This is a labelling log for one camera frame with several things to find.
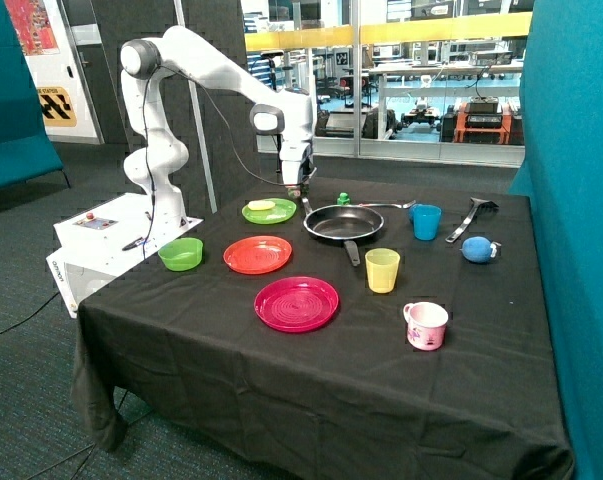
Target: yellow cup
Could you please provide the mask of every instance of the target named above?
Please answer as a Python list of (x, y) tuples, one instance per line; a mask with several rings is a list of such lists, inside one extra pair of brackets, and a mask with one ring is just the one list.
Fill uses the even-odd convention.
[(375, 293), (389, 293), (394, 289), (401, 255), (389, 248), (375, 248), (365, 254), (368, 287)]

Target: pan handle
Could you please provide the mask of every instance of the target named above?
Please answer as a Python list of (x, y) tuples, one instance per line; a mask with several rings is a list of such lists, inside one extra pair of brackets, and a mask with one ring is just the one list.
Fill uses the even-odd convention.
[(312, 207), (310, 206), (310, 200), (308, 197), (301, 197), (301, 203), (303, 203), (303, 209), (305, 210), (306, 216), (312, 213)]
[(359, 257), (359, 247), (357, 247), (357, 244), (352, 240), (344, 240), (343, 246), (345, 247), (345, 251), (348, 253), (348, 257), (350, 257), (352, 266), (358, 267), (361, 263), (361, 258)]

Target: office desk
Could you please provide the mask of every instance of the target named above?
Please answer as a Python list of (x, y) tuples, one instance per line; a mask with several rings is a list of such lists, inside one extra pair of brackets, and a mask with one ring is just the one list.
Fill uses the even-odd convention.
[[(377, 75), (379, 77), (379, 123), (377, 138), (385, 138), (386, 122), (385, 116), (387, 111), (387, 99), (395, 97), (473, 97), (477, 94), (477, 89), (474, 86), (474, 80), (468, 80), (464, 86), (437, 86), (437, 82), (433, 82), (430, 88), (421, 87), (406, 87), (402, 84), (401, 87), (388, 87), (389, 76), (414, 76), (431, 75), (434, 79), (437, 75), (459, 76), (459, 75), (478, 75), (480, 73), (489, 73), (494, 75), (506, 73), (521, 73), (523, 71), (523, 63), (516, 62), (511, 65), (493, 65), (489, 69), (487, 67), (475, 67), (467, 64), (451, 64), (442, 66), (411, 66), (408, 64), (400, 65), (390, 63), (379, 65), (376, 68), (369, 70), (369, 75)], [(491, 97), (518, 97), (518, 85), (481, 85), (481, 94)]]
[[(310, 238), (300, 207), (285, 223), (247, 223), (247, 201), (282, 196), (262, 186), (190, 232), (204, 241), (195, 270), (170, 272), (153, 256), (80, 305), (73, 399), (97, 444), (123, 440), (118, 386), (248, 460), (303, 478), (569, 478), (527, 199), (488, 196), (498, 213), (477, 217), (450, 245), (468, 193), (317, 178), (312, 206), (343, 191), (356, 202), (417, 199), (444, 210), (438, 238), (420, 242), (404, 210), (379, 209), (386, 224), (359, 250), (401, 253), (391, 294), (367, 289), (365, 263), (352, 267), (341, 245)], [(260, 234), (288, 240), (291, 261), (255, 276), (223, 263), (230, 244)], [(490, 264), (459, 252), (477, 234), (503, 244)], [(253, 307), (263, 287), (295, 275), (340, 295), (336, 316), (301, 335), (270, 329)], [(401, 310), (415, 301), (451, 315), (438, 351), (406, 343)]]

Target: frying pan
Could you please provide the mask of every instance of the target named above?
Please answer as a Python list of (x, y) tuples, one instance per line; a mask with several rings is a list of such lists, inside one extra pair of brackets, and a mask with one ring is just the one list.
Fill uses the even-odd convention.
[(383, 217), (371, 208), (358, 205), (328, 205), (312, 210), (307, 197), (303, 226), (314, 237), (343, 242), (352, 266), (361, 263), (356, 239), (371, 237), (383, 227)]

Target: teal partition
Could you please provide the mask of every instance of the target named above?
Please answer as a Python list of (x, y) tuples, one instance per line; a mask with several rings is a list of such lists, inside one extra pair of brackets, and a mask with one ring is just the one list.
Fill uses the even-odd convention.
[(577, 478), (603, 480), (603, 2), (534, 6), (522, 80), (529, 195)]
[(61, 170), (45, 133), (36, 88), (0, 0), (0, 187)]

